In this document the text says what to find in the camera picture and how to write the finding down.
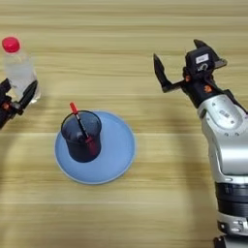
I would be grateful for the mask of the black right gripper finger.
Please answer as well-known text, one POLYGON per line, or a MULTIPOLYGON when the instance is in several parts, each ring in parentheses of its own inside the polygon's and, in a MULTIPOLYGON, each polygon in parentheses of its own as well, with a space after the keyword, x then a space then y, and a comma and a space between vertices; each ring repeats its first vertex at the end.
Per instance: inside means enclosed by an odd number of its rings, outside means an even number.
POLYGON ((165 68, 162 64, 160 58, 153 54, 153 64, 154 64, 154 71, 157 79, 159 80, 162 89, 164 91, 170 91, 171 90, 171 82, 167 79, 165 75, 165 68))
POLYGON ((216 68, 216 69, 222 68, 222 67, 224 67, 224 66, 226 66, 226 65, 228 64, 228 62, 227 62, 226 59, 221 58, 221 57, 214 51, 214 49, 213 49, 211 46, 209 46, 208 44, 206 44, 204 41, 195 39, 195 40, 194 40, 194 44, 195 44, 196 48, 208 47, 208 48, 211 50, 212 57, 213 57, 213 61, 214 61, 214 64, 215 64, 215 68, 216 68))

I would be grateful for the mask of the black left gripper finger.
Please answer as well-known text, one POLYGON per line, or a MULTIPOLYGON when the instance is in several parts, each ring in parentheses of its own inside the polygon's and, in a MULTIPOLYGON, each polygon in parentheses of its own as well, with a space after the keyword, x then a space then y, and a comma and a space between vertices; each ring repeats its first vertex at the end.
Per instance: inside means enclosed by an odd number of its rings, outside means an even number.
POLYGON ((23 97, 18 102, 21 109, 25 109, 34 98, 36 89, 38 87, 38 82, 35 80, 33 81, 24 91, 23 97))
POLYGON ((10 91, 10 89, 11 85, 7 78, 0 82, 0 96, 5 96, 10 91))

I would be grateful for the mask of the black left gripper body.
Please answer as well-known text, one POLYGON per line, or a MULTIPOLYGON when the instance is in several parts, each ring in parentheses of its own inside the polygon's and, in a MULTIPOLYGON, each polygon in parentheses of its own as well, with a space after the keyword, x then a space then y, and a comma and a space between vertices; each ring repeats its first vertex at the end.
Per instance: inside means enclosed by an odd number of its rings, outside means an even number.
POLYGON ((17 114, 23 114, 23 109, 20 103, 13 102, 10 96, 5 96, 2 98, 0 100, 0 130, 10 119, 13 119, 17 114))

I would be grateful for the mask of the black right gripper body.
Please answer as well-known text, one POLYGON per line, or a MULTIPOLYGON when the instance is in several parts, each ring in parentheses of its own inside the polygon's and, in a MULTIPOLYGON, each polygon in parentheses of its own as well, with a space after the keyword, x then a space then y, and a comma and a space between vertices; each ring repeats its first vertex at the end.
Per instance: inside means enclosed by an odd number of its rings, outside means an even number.
POLYGON ((214 81, 212 70, 193 73, 189 68, 183 68, 183 80, 171 83, 166 81, 163 84, 163 91, 169 92, 180 88, 192 101, 197 109, 204 101, 215 96, 224 95, 214 81))

